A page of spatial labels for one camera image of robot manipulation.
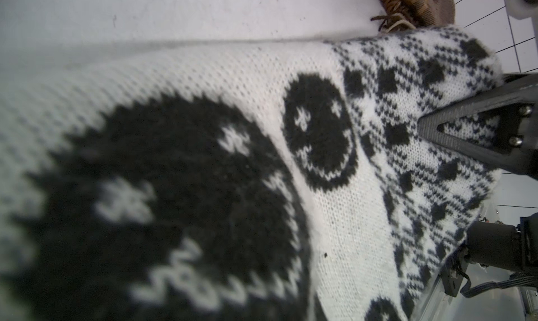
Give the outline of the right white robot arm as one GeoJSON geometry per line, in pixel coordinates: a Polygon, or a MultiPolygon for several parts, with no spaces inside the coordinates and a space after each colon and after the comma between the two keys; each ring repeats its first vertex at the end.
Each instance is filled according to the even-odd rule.
{"type": "MultiPolygon", "coordinates": [[[[537,178],[537,74],[505,77],[499,88],[457,102],[418,121],[420,137],[443,148],[475,158],[489,166],[537,178]],[[475,114],[500,117],[490,147],[454,135],[441,126],[475,114]]],[[[494,289],[537,286],[537,215],[521,218],[517,227],[473,223],[467,239],[442,267],[440,277],[448,296],[472,298],[494,289]],[[508,280],[473,286],[465,273],[469,264],[512,271],[508,280]]]]}

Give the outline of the smiley face white scarf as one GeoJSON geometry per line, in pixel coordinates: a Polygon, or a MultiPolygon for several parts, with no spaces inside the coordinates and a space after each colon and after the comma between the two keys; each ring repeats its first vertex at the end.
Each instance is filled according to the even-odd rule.
{"type": "Polygon", "coordinates": [[[1,86],[1,319],[410,320],[500,171],[418,135],[459,27],[151,51],[1,86]]]}

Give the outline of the brown plaid scarf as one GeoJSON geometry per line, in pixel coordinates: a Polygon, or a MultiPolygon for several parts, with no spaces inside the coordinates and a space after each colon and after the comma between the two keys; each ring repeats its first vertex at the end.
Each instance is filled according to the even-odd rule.
{"type": "Polygon", "coordinates": [[[442,27],[455,23],[454,0],[379,0],[383,15],[372,17],[379,21],[379,32],[397,32],[422,27],[442,27]]]}

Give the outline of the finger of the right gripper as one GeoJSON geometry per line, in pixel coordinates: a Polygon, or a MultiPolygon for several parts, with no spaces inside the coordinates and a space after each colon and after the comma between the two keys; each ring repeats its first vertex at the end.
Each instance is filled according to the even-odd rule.
{"type": "Polygon", "coordinates": [[[504,85],[418,121],[420,137],[517,175],[537,174],[537,75],[504,85]]]}

